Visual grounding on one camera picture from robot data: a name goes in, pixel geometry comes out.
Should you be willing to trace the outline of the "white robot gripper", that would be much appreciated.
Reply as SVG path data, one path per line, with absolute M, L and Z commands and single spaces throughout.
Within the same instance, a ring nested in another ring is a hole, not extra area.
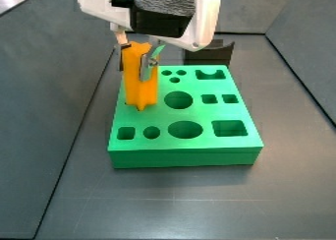
M 140 57 L 142 82 L 158 65 L 165 42 L 198 51 L 212 41 L 220 0 L 77 0 L 84 13 L 112 24 L 117 40 L 118 70 L 124 69 L 122 49 L 129 47 L 126 30 L 150 35 L 149 50 Z

